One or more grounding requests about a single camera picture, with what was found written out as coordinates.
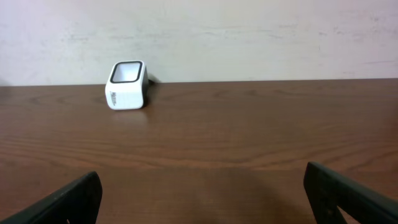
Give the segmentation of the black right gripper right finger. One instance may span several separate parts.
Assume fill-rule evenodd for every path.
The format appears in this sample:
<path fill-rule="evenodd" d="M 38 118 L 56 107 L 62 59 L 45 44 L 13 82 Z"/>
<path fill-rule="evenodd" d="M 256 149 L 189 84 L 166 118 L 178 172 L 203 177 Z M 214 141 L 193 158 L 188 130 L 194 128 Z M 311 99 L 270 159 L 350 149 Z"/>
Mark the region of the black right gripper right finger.
<path fill-rule="evenodd" d="M 346 223 L 343 210 L 359 223 L 397 224 L 396 201 L 321 164 L 307 164 L 303 186 L 317 223 Z"/>

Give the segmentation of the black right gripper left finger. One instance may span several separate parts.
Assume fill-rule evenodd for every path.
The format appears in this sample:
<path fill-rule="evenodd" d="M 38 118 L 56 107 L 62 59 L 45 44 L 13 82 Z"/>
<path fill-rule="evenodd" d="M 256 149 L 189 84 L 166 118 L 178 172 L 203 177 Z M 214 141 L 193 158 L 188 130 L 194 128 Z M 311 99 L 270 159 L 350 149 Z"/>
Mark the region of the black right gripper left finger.
<path fill-rule="evenodd" d="M 2 224 L 95 224 L 103 189 L 93 171 L 6 218 Z"/>

